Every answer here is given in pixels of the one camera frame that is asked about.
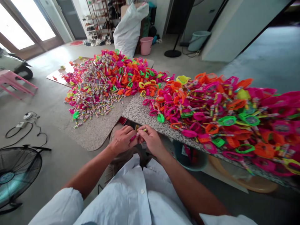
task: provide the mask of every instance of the door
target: door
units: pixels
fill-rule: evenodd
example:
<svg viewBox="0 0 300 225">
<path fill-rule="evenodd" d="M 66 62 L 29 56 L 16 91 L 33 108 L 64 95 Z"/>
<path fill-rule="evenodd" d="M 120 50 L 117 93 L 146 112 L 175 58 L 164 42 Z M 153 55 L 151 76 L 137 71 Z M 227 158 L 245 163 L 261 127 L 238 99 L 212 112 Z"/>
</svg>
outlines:
<svg viewBox="0 0 300 225">
<path fill-rule="evenodd" d="M 0 0 L 0 43 L 28 59 L 63 44 L 39 0 Z"/>
<path fill-rule="evenodd" d="M 78 18 L 77 12 L 72 0 L 56 0 L 63 16 L 65 17 L 71 32 L 76 40 L 86 39 L 81 21 Z"/>
</svg>

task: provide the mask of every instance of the glass door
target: glass door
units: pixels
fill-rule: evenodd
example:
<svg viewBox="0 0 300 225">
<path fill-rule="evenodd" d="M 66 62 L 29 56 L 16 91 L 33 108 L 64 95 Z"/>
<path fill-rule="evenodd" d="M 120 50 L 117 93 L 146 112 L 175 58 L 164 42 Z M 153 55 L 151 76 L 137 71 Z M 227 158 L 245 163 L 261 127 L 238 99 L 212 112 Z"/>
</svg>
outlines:
<svg viewBox="0 0 300 225">
<path fill-rule="evenodd" d="M 0 0 L 0 42 L 28 59 L 63 44 L 39 0 Z"/>
</svg>

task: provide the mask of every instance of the concrete floor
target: concrete floor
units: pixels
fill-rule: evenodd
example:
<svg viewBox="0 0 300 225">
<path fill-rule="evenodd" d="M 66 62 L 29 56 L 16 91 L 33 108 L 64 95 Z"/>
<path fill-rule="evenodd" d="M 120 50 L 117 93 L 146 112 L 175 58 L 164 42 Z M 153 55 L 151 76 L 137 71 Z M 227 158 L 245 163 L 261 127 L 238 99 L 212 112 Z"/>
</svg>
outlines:
<svg viewBox="0 0 300 225">
<path fill-rule="evenodd" d="M 155 61 L 154 69 L 168 70 L 171 74 L 194 77 L 198 73 L 208 72 L 227 77 L 234 75 L 240 78 L 255 78 L 254 86 L 277 88 L 279 92 L 299 90 L 299 72 L 296 62 L 299 61 L 298 37 L 300 29 L 287 27 L 285 30 L 267 29 L 243 54 L 232 63 L 204 62 L 200 57 L 189 58 L 185 55 L 179 58 L 166 58 L 163 53 L 172 49 L 175 38 L 169 36 L 162 44 L 152 47 L 148 59 Z M 33 84 L 39 87 L 36 95 L 24 95 L 19 101 L 7 93 L 0 93 L 0 146 L 14 143 L 19 135 L 5 139 L 5 133 L 19 121 L 28 111 L 34 111 L 41 117 L 37 124 L 42 132 L 48 134 L 46 147 L 52 152 L 43 152 L 43 165 L 34 183 L 19 197 L 23 206 L 18 210 L 0 216 L 0 224 L 23 225 L 28 224 L 33 216 L 60 190 L 60 188 L 89 160 L 97 155 L 104 146 L 94 152 L 88 152 L 75 143 L 67 135 L 52 125 L 55 107 L 61 107 L 67 87 L 58 85 L 45 77 L 59 66 L 76 59 L 78 56 L 92 57 L 99 54 L 101 49 L 113 49 L 113 46 L 86 47 L 60 46 L 44 53 L 29 63 L 33 66 Z M 39 146 L 44 143 L 44 137 L 36 137 L 38 128 L 22 140 L 22 144 Z M 232 215 L 244 214 L 257 224 L 292 224 L 297 212 L 297 201 L 287 201 L 250 192 L 243 193 L 219 180 L 202 172 L 192 173 L 200 182 L 209 188 L 228 208 Z M 88 205 L 97 195 L 97 188 L 85 200 Z"/>
</svg>

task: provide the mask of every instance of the pile of candy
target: pile of candy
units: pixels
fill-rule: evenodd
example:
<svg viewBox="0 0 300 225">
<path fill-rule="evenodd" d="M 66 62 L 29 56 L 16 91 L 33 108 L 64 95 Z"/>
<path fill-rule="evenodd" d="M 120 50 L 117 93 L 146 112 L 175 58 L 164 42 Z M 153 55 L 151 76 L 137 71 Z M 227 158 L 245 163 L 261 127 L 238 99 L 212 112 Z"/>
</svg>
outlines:
<svg viewBox="0 0 300 225">
<path fill-rule="evenodd" d="M 69 111 L 76 123 L 74 128 L 83 125 L 88 118 L 91 120 L 93 115 L 97 118 L 107 115 L 114 102 L 122 101 L 123 104 L 122 97 L 142 91 L 154 96 L 167 74 L 157 73 L 147 66 L 147 61 L 142 58 L 128 59 L 118 50 L 102 50 L 101 55 L 75 64 L 74 73 L 62 74 L 67 82 L 75 85 L 65 98 L 65 103 L 72 106 Z"/>
<path fill-rule="evenodd" d="M 276 95 L 275 89 L 249 87 L 252 80 L 179 76 L 143 105 L 159 122 L 168 120 L 212 154 L 219 148 L 251 174 L 245 158 L 278 176 L 300 175 L 300 92 Z"/>
</svg>

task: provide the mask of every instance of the pink plastic stool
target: pink plastic stool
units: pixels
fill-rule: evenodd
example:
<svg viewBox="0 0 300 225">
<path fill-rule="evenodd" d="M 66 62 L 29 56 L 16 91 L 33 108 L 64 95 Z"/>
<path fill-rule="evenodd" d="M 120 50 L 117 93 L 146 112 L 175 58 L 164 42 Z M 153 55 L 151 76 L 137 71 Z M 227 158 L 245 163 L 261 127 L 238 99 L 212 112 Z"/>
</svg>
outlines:
<svg viewBox="0 0 300 225">
<path fill-rule="evenodd" d="M 32 93 L 30 90 L 28 90 L 27 88 L 23 87 L 23 85 L 20 85 L 16 81 L 16 78 L 19 78 L 20 80 L 23 80 L 26 83 L 28 83 L 29 85 L 31 85 L 34 88 L 38 89 L 38 87 L 34 86 L 32 83 L 28 82 L 27 80 L 25 80 L 24 78 L 20 77 L 19 75 L 15 74 L 14 72 L 12 72 L 10 70 L 2 70 L 2 71 L 0 71 L 0 87 L 3 88 L 3 90 L 7 91 L 12 96 L 18 98 L 18 99 L 20 99 L 20 98 L 17 95 L 15 95 L 14 93 L 10 92 L 8 89 L 6 89 L 1 84 L 7 83 L 8 85 L 11 85 L 12 87 L 14 87 L 15 89 L 17 89 L 19 91 L 23 91 L 24 93 L 28 93 L 28 94 L 34 95 L 34 93 Z"/>
</svg>

